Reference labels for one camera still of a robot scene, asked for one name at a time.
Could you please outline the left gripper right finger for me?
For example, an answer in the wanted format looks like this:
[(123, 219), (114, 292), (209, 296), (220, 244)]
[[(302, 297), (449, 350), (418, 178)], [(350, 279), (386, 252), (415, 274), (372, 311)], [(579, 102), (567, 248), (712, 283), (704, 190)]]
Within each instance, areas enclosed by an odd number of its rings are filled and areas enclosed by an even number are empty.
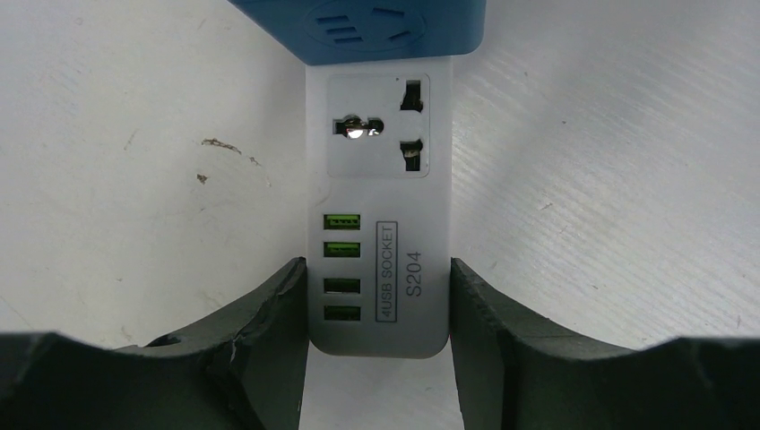
[(756, 429), (759, 342), (596, 340), (451, 262), (453, 367), (468, 429)]

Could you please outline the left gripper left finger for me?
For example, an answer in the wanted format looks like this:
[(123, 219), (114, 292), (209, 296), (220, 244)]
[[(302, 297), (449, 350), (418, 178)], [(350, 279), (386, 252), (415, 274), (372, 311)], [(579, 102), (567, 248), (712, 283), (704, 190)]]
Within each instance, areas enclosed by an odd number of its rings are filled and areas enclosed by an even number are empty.
[(4, 429), (296, 429), (309, 340), (307, 265), (145, 346), (57, 332), (1, 337)]

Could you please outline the dark blue cube adapter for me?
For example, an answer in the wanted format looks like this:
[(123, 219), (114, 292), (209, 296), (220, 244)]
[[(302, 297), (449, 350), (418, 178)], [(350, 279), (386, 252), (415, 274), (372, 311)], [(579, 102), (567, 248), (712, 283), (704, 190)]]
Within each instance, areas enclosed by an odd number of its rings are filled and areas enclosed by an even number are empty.
[(306, 65), (466, 55), (483, 40), (485, 0), (236, 1)]

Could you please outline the white USB power strip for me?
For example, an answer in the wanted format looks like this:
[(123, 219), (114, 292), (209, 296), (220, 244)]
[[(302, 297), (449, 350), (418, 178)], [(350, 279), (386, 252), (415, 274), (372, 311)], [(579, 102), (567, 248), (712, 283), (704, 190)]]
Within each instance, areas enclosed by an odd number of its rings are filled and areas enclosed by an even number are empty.
[(336, 356), (449, 338), (451, 58), (306, 69), (307, 322)]

